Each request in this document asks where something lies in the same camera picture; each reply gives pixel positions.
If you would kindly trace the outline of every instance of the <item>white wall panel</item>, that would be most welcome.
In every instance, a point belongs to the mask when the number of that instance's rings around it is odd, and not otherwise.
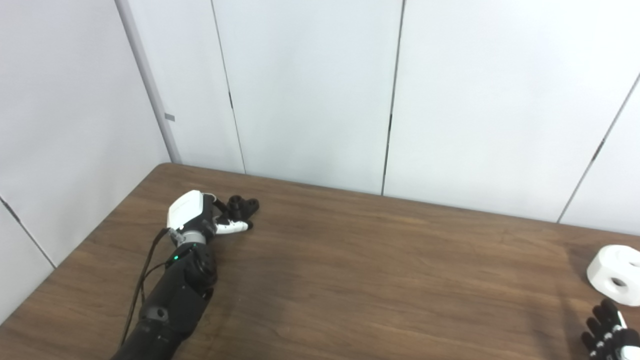
[[[556,221],[640,70],[639,15],[408,0],[385,195]]]
[[[640,86],[636,86],[561,221],[640,235]]]
[[[0,2],[0,189],[53,260],[167,161],[112,0]]]
[[[0,323],[53,271],[53,266],[0,203]]]
[[[380,193],[400,0],[214,0],[249,174]]]
[[[180,161],[244,172],[210,0],[119,0],[131,11]]]

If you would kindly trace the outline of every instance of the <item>wooden table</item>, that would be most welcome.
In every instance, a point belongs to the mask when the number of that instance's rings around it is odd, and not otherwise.
[[[192,189],[262,207],[253,230],[212,245],[220,280],[175,359],[586,359],[579,336],[602,296],[585,269],[603,245],[640,244],[165,164],[0,327],[0,359],[109,359],[150,242]],[[152,265],[171,251],[163,241]],[[640,311],[622,309],[640,328]]]

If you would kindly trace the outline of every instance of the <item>prosthetic hand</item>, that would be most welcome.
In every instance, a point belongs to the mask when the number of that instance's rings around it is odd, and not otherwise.
[[[214,216],[214,208],[220,215]],[[213,295],[218,279],[214,254],[207,244],[219,234],[249,230],[249,218],[258,210],[256,199],[244,200],[235,195],[225,205],[209,193],[192,190],[170,207],[167,228],[163,229],[149,251],[143,267],[129,316],[120,342],[120,348],[111,360],[169,360],[178,346],[195,330]],[[171,235],[176,246],[164,265],[164,275],[148,298],[142,298],[138,323],[127,337],[131,316],[143,282],[151,255],[159,240]]]
[[[627,328],[625,319],[609,299],[593,308],[595,318],[587,320],[591,332],[582,333],[582,342],[592,360],[640,360],[640,337]]]

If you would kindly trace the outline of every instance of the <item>black cable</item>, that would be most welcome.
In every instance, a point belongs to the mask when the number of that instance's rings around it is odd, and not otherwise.
[[[149,271],[145,274],[145,277],[142,279],[142,284],[140,284],[140,298],[142,300],[142,303],[145,303],[145,280],[147,280],[147,277],[149,276],[149,274],[151,274],[155,269],[159,268],[160,266],[163,266],[166,264],[166,261],[164,263],[160,263],[154,267],[152,267],[151,269],[149,269]]]
[[[133,317],[133,312],[136,309],[136,302],[138,301],[138,294],[140,293],[140,288],[142,287],[142,282],[145,279],[145,274],[147,273],[147,268],[149,267],[149,263],[151,262],[151,257],[154,254],[156,245],[158,245],[160,239],[163,238],[163,236],[166,235],[168,231],[168,227],[160,230],[158,235],[156,235],[154,242],[151,243],[151,248],[149,249],[149,253],[147,254],[147,259],[145,260],[145,266],[142,267],[142,272],[140,273],[140,277],[138,278],[136,289],[133,291],[133,299],[131,300],[131,307],[129,308],[127,321],[124,324],[124,331],[122,332],[122,338],[120,339],[120,346],[122,346],[124,344],[124,341],[127,339],[127,333],[129,332],[129,326],[131,325],[131,318]]]

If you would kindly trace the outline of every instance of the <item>white cylindrical block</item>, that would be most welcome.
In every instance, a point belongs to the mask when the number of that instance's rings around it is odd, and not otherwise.
[[[624,245],[600,249],[587,268],[591,285],[623,305],[640,306],[640,252]]]

